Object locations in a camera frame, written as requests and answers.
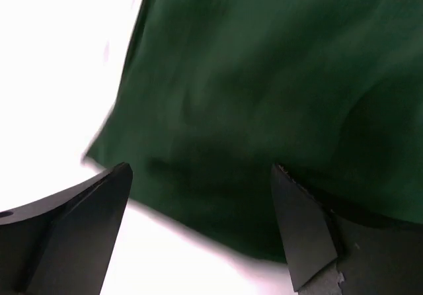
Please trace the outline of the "white green Charlie Brown shirt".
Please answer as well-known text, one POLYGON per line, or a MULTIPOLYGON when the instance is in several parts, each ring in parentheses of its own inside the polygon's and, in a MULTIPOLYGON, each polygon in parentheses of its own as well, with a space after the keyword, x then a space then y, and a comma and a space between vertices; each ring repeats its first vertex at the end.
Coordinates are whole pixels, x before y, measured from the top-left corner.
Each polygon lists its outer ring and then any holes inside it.
POLYGON ((131 198, 282 262, 270 170, 422 221, 422 0, 143 0, 87 157, 131 198))

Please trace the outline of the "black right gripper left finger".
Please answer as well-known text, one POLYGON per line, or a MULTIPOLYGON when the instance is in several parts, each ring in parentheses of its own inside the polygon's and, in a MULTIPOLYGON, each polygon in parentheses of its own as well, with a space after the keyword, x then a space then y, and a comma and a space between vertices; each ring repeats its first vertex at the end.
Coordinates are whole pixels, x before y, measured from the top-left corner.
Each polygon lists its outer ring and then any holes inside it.
POLYGON ((98 295, 133 179, 120 163, 1 212, 1 293, 98 295))

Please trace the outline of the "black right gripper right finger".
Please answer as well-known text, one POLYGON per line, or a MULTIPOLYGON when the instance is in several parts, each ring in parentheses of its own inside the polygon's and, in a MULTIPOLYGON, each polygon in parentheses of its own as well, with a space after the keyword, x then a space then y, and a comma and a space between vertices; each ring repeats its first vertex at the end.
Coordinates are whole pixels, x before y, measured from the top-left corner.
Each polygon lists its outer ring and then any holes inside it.
POLYGON ((422 294, 422 225, 307 190, 279 165, 272 197, 298 294, 422 294))

